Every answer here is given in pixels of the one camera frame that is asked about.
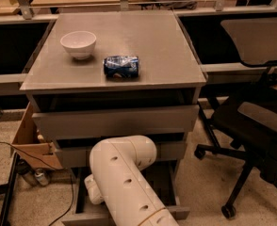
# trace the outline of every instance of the screw hole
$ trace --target screw hole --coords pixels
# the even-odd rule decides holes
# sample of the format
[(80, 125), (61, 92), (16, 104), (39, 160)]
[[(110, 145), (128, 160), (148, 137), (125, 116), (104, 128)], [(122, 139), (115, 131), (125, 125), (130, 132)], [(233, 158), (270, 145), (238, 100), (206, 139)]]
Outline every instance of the screw hole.
[(163, 219), (164, 219), (165, 217), (160, 217), (158, 220), (157, 220), (157, 224), (159, 224), (160, 223), (160, 221), (162, 221)]
[(114, 156), (110, 159), (110, 161), (116, 161), (116, 160), (118, 160), (118, 156)]
[(126, 180), (124, 183), (125, 184), (130, 184), (132, 182), (132, 179), (128, 179), (128, 180)]
[(148, 209), (148, 205), (142, 206), (139, 211), (146, 211)]

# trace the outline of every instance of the cabinet top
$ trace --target cabinet top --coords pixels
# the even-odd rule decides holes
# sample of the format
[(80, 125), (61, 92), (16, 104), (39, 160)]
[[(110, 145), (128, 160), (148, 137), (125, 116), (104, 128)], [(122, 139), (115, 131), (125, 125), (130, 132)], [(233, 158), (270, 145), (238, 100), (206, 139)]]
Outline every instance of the cabinet top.
[[(84, 30), (96, 35), (93, 56), (75, 60), (60, 39)], [(139, 77), (108, 79), (103, 59), (138, 56)], [(172, 11), (59, 15), (21, 90), (132, 90), (193, 88), (205, 78)]]

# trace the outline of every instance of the white bowl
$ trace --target white bowl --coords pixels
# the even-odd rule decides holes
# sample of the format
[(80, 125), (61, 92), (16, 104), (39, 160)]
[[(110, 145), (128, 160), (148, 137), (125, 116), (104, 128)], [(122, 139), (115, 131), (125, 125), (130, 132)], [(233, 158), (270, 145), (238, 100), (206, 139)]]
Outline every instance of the white bowl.
[(75, 31), (61, 38), (61, 45), (67, 53), (76, 59), (90, 57), (94, 50), (97, 38), (87, 31)]

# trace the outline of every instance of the blue can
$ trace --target blue can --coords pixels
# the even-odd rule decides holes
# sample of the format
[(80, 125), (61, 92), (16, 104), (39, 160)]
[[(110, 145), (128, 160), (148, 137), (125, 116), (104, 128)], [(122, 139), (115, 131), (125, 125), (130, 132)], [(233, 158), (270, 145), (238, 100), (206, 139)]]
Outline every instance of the blue can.
[(113, 78), (136, 78), (139, 76), (138, 56), (109, 56), (103, 60), (104, 74)]

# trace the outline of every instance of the soda can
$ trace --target soda can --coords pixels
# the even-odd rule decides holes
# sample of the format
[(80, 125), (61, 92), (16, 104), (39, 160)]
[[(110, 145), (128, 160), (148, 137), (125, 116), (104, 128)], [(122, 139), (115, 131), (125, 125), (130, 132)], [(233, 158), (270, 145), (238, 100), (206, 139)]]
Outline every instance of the soda can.
[(50, 176), (44, 169), (36, 169), (35, 178), (41, 184), (41, 186), (47, 186), (51, 181)]
[(34, 176), (34, 170), (27, 164), (25, 160), (20, 159), (15, 167), (15, 170), (31, 186), (36, 186), (38, 184)]
[(113, 78), (136, 78), (139, 76), (138, 56), (109, 56), (103, 60), (104, 74)]

